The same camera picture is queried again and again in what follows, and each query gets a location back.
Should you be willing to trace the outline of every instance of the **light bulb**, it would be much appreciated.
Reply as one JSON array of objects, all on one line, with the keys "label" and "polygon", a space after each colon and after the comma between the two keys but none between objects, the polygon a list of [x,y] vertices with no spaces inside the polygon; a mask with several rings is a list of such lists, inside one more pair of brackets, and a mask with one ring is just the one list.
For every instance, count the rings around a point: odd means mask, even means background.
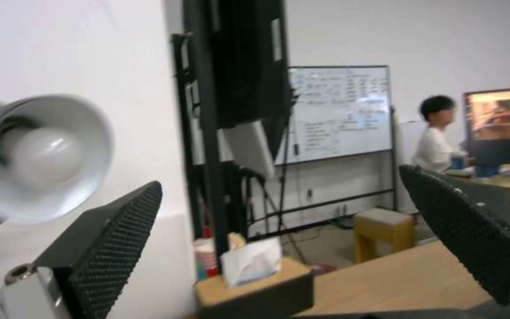
[{"label": "light bulb", "polygon": [[58,128],[39,128],[26,133],[10,149],[12,173],[37,190],[50,190],[73,179],[84,160],[77,136]]}]

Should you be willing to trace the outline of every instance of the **person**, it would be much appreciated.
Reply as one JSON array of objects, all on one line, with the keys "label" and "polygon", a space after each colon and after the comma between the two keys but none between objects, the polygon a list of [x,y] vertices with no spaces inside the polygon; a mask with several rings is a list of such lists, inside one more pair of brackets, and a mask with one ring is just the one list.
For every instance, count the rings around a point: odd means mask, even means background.
[{"label": "person", "polygon": [[414,165],[436,172],[450,168],[453,148],[446,141],[444,131],[454,122],[455,108],[454,100],[443,95],[429,97],[422,102],[420,112],[428,127],[418,142]]}]

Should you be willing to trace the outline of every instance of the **monitor screen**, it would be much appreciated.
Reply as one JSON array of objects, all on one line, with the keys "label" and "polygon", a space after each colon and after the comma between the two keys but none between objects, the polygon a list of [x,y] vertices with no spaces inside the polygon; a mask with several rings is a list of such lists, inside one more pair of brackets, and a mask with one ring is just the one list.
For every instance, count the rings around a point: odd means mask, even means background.
[{"label": "monitor screen", "polygon": [[481,165],[510,164],[510,89],[466,93],[467,150]]},{"label": "monitor screen", "polygon": [[510,90],[467,96],[474,140],[510,139]]}]

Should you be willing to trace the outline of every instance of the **white shirt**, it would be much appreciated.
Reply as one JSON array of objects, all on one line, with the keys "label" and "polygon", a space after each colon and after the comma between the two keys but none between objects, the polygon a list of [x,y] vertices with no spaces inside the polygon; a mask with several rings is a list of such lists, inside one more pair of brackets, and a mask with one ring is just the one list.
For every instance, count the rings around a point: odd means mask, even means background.
[{"label": "white shirt", "polygon": [[446,141],[444,133],[437,128],[429,127],[418,142],[413,164],[425,170],[443,172],[452,164],[452,152],[453,149]]}]

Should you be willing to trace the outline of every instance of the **wooden desk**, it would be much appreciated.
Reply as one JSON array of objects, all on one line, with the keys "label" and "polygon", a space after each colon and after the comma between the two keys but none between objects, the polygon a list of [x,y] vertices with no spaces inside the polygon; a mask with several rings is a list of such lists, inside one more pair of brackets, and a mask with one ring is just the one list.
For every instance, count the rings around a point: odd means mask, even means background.
[{"label": "wooden desk", "polygon": [[473,177],[473,178],[463,178],[463,180],[467,180],[468,182],[472,182],[472,183],[498,186],[498,187],[506,188],[506,189],[510,190],[510,179],[509,178],[494,177],[494,178],[490,178],[490,179],[479,179],[479,178]]},{"label": "wooden desk", "polygon": [[439,241],[318,276],[314,296],[299,315],[470,309],[491,299]]}]

